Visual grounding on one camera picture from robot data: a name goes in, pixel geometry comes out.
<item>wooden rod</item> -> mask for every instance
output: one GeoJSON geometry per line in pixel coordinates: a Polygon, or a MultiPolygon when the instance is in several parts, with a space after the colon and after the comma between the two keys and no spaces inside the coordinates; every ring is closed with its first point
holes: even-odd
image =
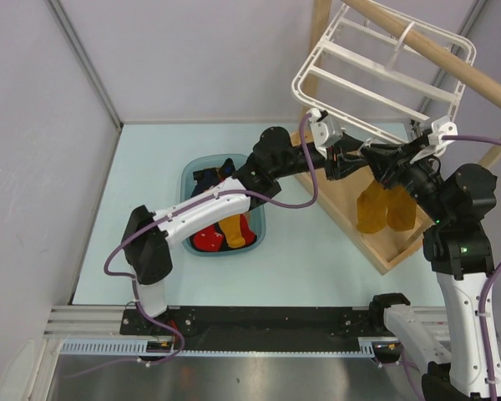
{"type": "Polygon", "coordinates": [[[501,146],[492,146],[486,155],[478,162],[487,169],[495,165],[501,159],[501,146]]]}
{"type": "MultiPolygon", "coordinates": [[[[407,23],[368,0],[343,0],[343,2],[396,38],[399,38],[407,27],[407,23]]],[[[414,25],[404,39],[407,46],[428,58],[501,109],[501,84],[499,82],[422,35],[415,30],[415,27],[414,25]]]]}

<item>red object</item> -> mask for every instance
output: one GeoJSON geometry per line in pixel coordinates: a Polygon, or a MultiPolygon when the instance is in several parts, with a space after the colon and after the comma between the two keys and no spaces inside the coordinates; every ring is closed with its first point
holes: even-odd
{"type": "Polygon", "coordinates": [[[215,231],[215,226],[208,226],[193,236],[193,244],[204,252],[218,252],[223,243],[224,235],[215,231]]]}
{"type": "Polygon", "coordinates": [[[256,234],[249,228],[245,215],[240,215],[240,230],[241,236],[245,239],[245,245],[249,245],[255,240],[256,234]]]}

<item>white wall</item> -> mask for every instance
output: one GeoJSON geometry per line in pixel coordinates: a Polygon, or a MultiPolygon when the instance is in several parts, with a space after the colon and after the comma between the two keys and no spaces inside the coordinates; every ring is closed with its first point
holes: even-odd
{"type": "Polygon", "coordinates": [[[116,138],[45,2],[0,2],[0,375],[67,301],[116,138]]]}
{"type": "MultiPolygon", "coordinates": [[[[124,122],[298,118],[291,80],[307,56],[312,0],[62,3],[124,122]]],[[[382,3],[456,32],[473,0],[382,3]]]]}
{"type": "MultiPolygon", "coordinates": [[[[475,66],[501,83],[501,0],[489,3],[470,35],[478,50],[475,66]]],[[[433,116],[443,115],[440,108],[432,108],[433,116]]],[[[501,136],[501,110],[490,104],[471,89],[466,89],[455,121],[459,134],[485,135],[492,138],[501,136]]],[[[487,145],[455,144],[449,146],[443,156],[443,173],[447,176],[464,163],[478,161],[488,150],[487,145]]],[[[492,242],[496,262],[501,260],[501,161],[492,168],[498,176],[496,196],[498,205],[491,211],[484,227],[492,242]]],[[[493,290],[493,306],[498,334],[501,337],[501,276],[493,290]]]]}

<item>blue plastic tub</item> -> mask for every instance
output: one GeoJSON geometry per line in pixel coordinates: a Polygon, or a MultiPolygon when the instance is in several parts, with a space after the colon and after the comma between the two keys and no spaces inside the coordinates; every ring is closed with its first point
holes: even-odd
{"type": "MultiPolygon", "coordinates": [[[[212,167],[221,167],[225,160],[229,157],[234,161],[236,169],[239,169],[247,160],[247,156],[245,155],[212,155],[201,157],[190,162],[184,168],[184,172],[182,173],[180,201],[187,201],[193,193],[193,189],[196,185],[195,180],[193,180],[193,171],[209,169],[212,167]]],[[[201,252],[194,249],[191,246],[190,239],[187,238],[184,241],[184,248],[193,255],[197,256],[228,256],[252,251],[261,244],[261,242],[264,240],[264,237],[266,236],[266,214],[264,212],[263,206],[250,211],[248,223],[249,228],[256,234],[256,242],[251,246],[223,252],[201,252]]]]}

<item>cable tie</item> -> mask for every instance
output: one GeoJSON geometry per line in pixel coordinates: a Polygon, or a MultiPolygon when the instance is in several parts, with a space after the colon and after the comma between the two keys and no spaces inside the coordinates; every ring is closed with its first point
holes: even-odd
{"type": "Polygon", "coordinates": [[[357,153],[358,155],[361,155],[362,153],[360,152],[360,150],[362,150],[363,147],[365,146],[369,146],[371,145],[371,143],[373,142],[373,138],[369,138],[368,140],[365,140],[364,143],[362,144],[362,146],[360,146],[357,150],[357,153]]]}
{"type": "Polygon", "coordinates": [[[407,37],[408,33],[410,32],[410,29],[415,25],[415,21],[411,21],[408,26],[405,28],[404,31],[402,31],[401,37],[398,39],[395,48],[393,49],[393,54],[389,61],[386,64],[386,69],[387,70],[392,70],[393,67],[395,67],[395,63],[397,62],[397,57],[399,56],[399,53],[401,52],[402,48],[404,47],[404,39],[407,37]]]}

